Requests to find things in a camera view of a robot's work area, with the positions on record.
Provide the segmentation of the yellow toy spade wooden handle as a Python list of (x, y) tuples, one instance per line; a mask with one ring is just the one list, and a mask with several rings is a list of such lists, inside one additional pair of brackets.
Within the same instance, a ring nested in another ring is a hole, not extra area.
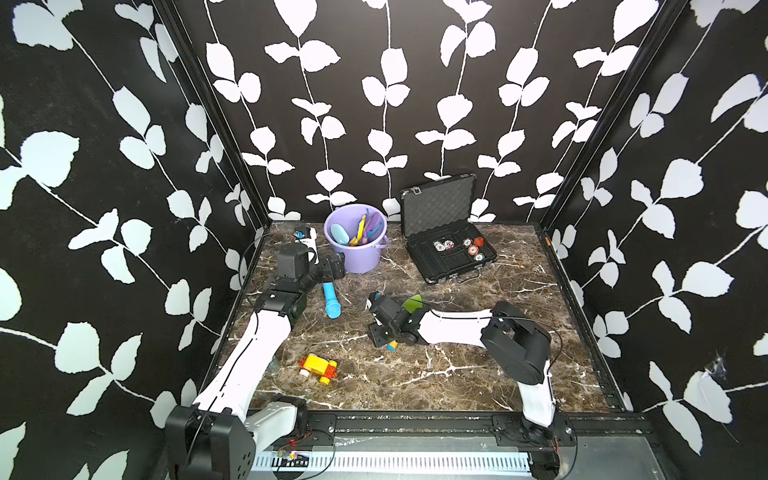
[(366, 220), (367, 220), (367, 215), (364, 214), (357, 224), (355, 235), (351, 237), (349, 240), (349, 243), (348, 243), (349, 246), (357, 246), (362, 240), (362, 237), (365, 231)]

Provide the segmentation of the light blue toy shovel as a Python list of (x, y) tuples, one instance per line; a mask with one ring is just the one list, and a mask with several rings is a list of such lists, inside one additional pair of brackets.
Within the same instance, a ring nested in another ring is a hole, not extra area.
[(340, 224), (332, 224), (330, 226), (330, 233), (332, 236), (332, 239), (334, 242), (336, 242), (339, 245), (345, 245), (347, 246), (350, 242), (349, 234), (346, 232), (346, 230), (343, 228)]

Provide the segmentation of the green toy trowel wooden handle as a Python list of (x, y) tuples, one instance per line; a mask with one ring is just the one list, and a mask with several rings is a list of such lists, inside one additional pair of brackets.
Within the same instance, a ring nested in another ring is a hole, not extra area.
[[(408, 313), (412, 314), (416, 309), (421, 308), (424, 306), (423, 298), (420, 294), (416, 294), (411, 296), (409, 299), (405, 300), (403, 304), (401, 305), (402, 308), (404, 308)], [(398, 342), (393, 340), (387, 345), (387, 349), (389, 351), (394, 352), (398, 347)]]

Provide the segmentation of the purple toy scoop pink handle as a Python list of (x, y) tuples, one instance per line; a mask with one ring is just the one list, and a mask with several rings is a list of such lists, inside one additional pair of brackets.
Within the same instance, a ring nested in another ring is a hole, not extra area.
[(368, 230), (368, 236), (367, 236), (368, 242), (371, 242), (376, 238), (382, 226), (383, 226), (382, 215), (378, 212), (374, 212), (374, 217), (370, 224), (370, 229)]

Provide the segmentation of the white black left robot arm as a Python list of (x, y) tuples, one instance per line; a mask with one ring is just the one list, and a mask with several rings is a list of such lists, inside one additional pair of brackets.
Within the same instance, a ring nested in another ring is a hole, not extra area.
[(297, 400), (276, 400), (255, 414), (248, 409), (274, 354), (306, 308), (308, 294), (318, 284), (344, 277), (344, 257), (319, 258), (314, 247), (294, 242), (278, 252), (276, 267), (219, 372), (190, 406), (175, 407), (166, 420), (173, 479), (245, 479), (258, 453), (296, 429), (302, 408)]

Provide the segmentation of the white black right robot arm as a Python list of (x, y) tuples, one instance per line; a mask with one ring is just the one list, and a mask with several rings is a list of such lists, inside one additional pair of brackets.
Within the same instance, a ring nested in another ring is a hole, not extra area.
[(474, 312), (445, 312), (420, 299), (411, 306), (373, 292), (366, 307), (374, 322), (368, 336), (376, 347), (392, 342), (408, 345), (462, 344), (483, 347), (501, 370), (518, 383), (522, 415), (543, 429), (555, 420), (551, 386), (551, 336), (534, 320), (506, 301)]

